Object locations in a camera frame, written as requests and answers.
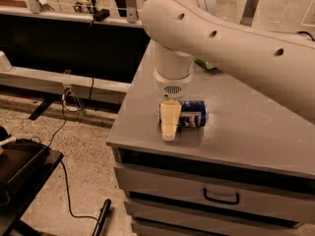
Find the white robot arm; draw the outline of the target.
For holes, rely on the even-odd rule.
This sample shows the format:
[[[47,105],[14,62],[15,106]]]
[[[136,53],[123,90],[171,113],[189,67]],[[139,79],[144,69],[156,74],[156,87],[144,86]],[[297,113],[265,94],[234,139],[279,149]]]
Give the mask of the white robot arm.
[[[303,119],[315,120],[315,46],[299,35],[215,16],[216,0],[146,0],[142,26],[156,43],[154,86],[176,103],[201,58]]]

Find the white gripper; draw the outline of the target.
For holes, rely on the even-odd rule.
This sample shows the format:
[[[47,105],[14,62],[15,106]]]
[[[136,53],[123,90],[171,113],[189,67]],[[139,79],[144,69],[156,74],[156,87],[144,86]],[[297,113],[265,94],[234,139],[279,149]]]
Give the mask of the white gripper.
[[[193,77],[195,57],[180,51],[170,50],[156,43],[154,87],[165,100],[159,109],[162,138],[173,141],[181,113],[181,104],[175,100],[184,96]]]

